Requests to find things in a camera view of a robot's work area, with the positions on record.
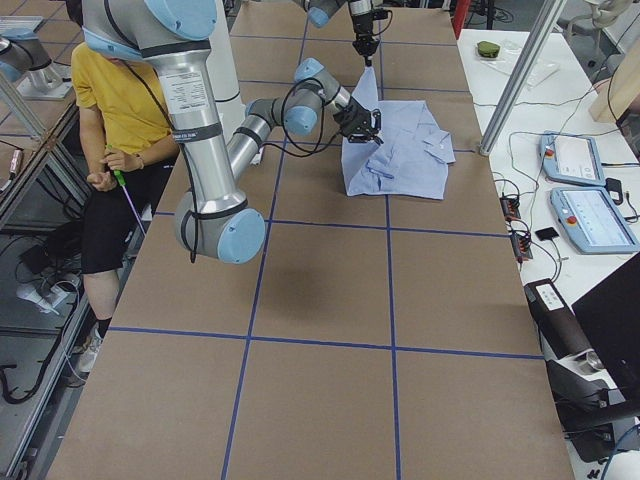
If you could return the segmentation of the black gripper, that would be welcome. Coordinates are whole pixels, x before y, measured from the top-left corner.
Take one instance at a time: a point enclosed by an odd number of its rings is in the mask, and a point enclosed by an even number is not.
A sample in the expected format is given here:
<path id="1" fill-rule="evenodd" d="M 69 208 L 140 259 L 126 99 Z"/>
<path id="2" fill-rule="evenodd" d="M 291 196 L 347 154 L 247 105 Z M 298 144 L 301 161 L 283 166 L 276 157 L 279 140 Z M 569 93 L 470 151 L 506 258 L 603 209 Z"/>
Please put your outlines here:
<path id="1" fill-rule="evenodd" d="M 353 47 L 358 54 L 361 54 L 365 66 L 373 65 L 373 56 L 380 41 L 375 37 L 373 27 L 379 15 L 375 12 L 366 12 L 358 15 L 351 15 L 351 22 L 355 34 Z"/>
<path id="2" fill-rule="evenodd" d="M 333 115 L 339 133 L 349 143 L 384 143 L 381 137 L 382 116 L 379 109 L 368 110 L 351 97 L 347 105 Z"/>

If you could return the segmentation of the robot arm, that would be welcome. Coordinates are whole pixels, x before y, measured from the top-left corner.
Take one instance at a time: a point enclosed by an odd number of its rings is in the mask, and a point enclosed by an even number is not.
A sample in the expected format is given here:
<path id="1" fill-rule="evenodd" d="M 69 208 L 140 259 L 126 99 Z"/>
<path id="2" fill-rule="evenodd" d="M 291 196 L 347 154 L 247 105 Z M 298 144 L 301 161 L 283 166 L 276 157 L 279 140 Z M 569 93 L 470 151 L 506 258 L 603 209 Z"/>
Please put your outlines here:
<path id="1" fill-rule="evenodd" d="M 347 5 L 354 32 L 352 45 L 362 57 L 366 67 L 372 66 L 372 59 L 380 44 L 380 32 L 374 31 L 374 23 L 389 17 L 390 11 L 382 7 L 381 1 L 370 0 L 295 0 L 307 19 L 316 28 L 323 28 L 332 17 Z"/>
<path id="2" fill-rule="evenodd" d="M 85 1 L 82 11 L 92 50 L 147 62 L 158 75 L 191 185 L 176 209 L 175 235 L 192 255 L 242 264 L 261 250 L 264 219 L 236 182 L 274 128 L 302 136 L 328 112 L 349 142 L 382 141 L 380 111 L 362 106 L 313 58 L 297 67 L 288 95 L 249 104 L 224 138 L 206 65 L 212 35 L 227 30 L 217 25 L 218 1 Z"/>

